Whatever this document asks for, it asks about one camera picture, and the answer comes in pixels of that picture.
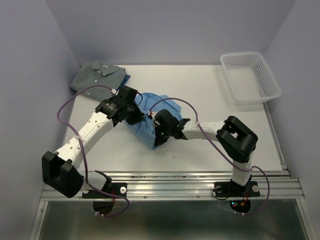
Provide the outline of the white plastic mesh basket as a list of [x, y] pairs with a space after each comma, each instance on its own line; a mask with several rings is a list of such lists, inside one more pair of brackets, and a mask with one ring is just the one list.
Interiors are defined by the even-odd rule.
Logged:
[[278, 81], [261, 53], [223, 54], [220, 62], [236, 105], [263, 104], [282, 95]]

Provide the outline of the folded grey button shirt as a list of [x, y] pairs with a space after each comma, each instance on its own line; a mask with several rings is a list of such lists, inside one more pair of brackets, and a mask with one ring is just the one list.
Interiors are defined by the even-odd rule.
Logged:
[[118, 90], [118, 87], [126, 75], [126, 69], [106, 63], [104, 60], [96, 59], [83, 64], [69, 87], [96, 101], [103, 101], [112, 97], [110, 90]]

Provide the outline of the folded blue plaid shirt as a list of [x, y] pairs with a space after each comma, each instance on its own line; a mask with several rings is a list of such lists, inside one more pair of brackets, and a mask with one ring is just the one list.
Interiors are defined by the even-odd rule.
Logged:
[[131, 76], [129, 74], [126, 74], [117, 89], [119, 90], [120, 88], [122, 88], [128, 82], [128, 80], [130, 78], [131, 78]]

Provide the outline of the light blue long sleeve shirt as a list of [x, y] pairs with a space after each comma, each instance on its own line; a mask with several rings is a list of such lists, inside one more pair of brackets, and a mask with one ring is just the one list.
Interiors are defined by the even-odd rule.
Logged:
[[[156, 102], [166, 98], [168, 98], [167, 95], [157, 95], [151, 92], [144, 92], [141, 95], [138, 94], [135, 98], [135, 101], [139, 104], [138, 108], [144, 114], [142, 121], [134, 125], [129, 125], [127, 122], [125, 122], [128, 128], [135, 134], [135, 136], [142, 140], [144, 144], [146, 144], [153, 150], [157, 148], [155, 146], [156, 131], [153, 125], [153, 121], [149, 119], [146, 114]], [[172, 99], [161, 101], [152, 108], [154, 112], [159, 112], [162, 109], [168, 110], [178, 120], [182, 119], [182, 116], [180, 114], [181, 106]]]

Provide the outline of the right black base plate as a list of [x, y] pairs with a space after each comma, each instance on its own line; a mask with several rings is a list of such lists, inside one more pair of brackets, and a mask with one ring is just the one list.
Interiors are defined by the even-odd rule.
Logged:
[[242, 198], [259, 197], [260, 189], [256, 181], [249, 181], [245, 186], [241, 186], [233, 181], [220, 181], [214, 183], [212, 190], [217, 198]]

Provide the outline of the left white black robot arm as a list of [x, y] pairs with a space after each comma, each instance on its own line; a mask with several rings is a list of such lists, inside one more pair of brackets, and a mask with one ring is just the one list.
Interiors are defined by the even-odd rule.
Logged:
[[47, 151], [41, 158], [42, 179], [67, 198], [90, 188], [86, 155], [95, 144], [118, 123], [134, 125], [144, 114], [135, 102], [104, 100], [74, 136], [55, 152]]

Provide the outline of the aluminium mounting rail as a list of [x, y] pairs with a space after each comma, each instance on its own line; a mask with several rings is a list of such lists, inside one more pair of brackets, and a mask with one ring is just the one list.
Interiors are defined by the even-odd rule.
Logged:
[[[260, 197], [273, 199], [304, 199], [298, 179], [287, 170], [269, 171], [268, 178], [254, 171]], [[113, 182], [127, 184], [126, 197], [130, 201], [190, 201], [212, 200], [211, 191], [216, 182], [228, 182], [230, 172], [108, 172]]]

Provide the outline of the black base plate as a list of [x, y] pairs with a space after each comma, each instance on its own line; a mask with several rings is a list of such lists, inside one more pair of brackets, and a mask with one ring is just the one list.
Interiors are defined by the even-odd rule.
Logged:
[[116, 198], [126, 198], [128, 191], [128, 184], [126, 182], [112, 182], [107, 183], [102, 190], [94, 190], [92, 187], [89, 190], [82, 192], [83, 199], [110, 199], [110, 195]]
[[241, 186], [233, 181], [220, 181], [214, 183], [212, 190], [217, 198], [242, 198], [259, 197], [260, 189], [256, 181], [249, 181], [245, 186]]

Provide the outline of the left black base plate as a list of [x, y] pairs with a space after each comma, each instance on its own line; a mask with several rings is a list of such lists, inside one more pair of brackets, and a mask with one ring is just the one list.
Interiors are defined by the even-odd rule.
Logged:
[[92, 187], [89, 190], [82, 192], [83, 199], [110, 199], [110, 195], [116, 198], [126, 198], [128, 191], [128, 184], [126, 182], [112, 182], [107, 183], [102, 190], [94, 190]]

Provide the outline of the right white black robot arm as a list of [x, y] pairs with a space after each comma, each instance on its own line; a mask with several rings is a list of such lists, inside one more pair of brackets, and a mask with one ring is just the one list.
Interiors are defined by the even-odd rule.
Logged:
[[155, 145], [160, 146], [169, 138], [176, 140], [208, 140], [229, 162], [232, 169], [231, 192], [242, 195], [248, 190], [252, 177], [252, 155], [258, 136], [235, 116], [224, 121], [198, 122], [189, 118], [160, 116], [152, 118], [155, 129]]

